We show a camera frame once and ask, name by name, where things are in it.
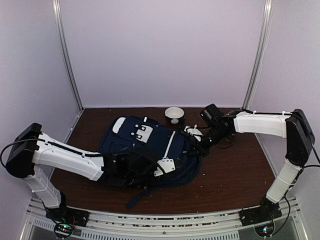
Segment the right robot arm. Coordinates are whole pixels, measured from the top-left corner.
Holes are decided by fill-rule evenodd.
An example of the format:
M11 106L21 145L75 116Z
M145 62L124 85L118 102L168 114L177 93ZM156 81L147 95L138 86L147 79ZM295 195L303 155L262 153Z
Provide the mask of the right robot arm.
M259 220L268 220L279 209L279 202L295 185L305 168L310 155L319 155L315 148L315 135L310 123L300 108L293 111L259 112L248 109L235 109L222 113L215 104L210 104L200 112L206 123L206 133L197 125L186 126L182 131L193 143L192 153L206 157L210 148L232 134L254 134L266 157L270 156L263 138L286 140L286 153L281 170L261 199L256 210Z

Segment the navy blue student backpack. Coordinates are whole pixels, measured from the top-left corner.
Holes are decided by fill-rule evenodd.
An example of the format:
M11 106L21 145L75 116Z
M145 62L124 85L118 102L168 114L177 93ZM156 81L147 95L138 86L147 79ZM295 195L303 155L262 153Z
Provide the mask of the navy blue student backpack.
M174 188L190 183L198 174L202 157L190 156L190 139L176 130L161 125L154 119L139 116L121 116L113 120L104 133L97 152L103 160L118 155L143 155L153 157L156 163L161 159L173 159L175 171L161 176L152 176L141 185L125 188L141 188L127 204L128 210L144 196L149 196L156 188ZM105 166L99 179L105 184Z

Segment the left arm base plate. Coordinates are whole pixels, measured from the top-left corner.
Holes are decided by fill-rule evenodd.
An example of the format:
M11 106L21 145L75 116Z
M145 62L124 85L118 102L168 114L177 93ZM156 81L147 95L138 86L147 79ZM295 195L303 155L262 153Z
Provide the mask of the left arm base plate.
M45 217L54 223L67 223L77 227L86 227L90 213L85 210L68 208L66 211L61 209L47 209Z

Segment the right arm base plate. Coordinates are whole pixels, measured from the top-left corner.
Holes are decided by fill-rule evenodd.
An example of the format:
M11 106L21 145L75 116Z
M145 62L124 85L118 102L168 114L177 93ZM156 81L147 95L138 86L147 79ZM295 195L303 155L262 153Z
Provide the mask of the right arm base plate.
M272 219L280 218L282 215L279 209L267 212L260 206L253 208L244 207L239 211L239 218L243 227L271 221Z

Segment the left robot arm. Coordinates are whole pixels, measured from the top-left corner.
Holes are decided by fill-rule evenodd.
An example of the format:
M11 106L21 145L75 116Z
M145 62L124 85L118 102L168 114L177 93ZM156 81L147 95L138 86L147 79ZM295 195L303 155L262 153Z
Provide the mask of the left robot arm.
M134 184L165 173L159 158L149 148L121 149L111 152L91 152L55 140L42 132L36 122L28 126L6 145L10 149L6 161L0 163L13 177L24 180L42 201L47 214L67 222L72 211L66 195L55 188L41 169L42 165L62 169L95 182Z

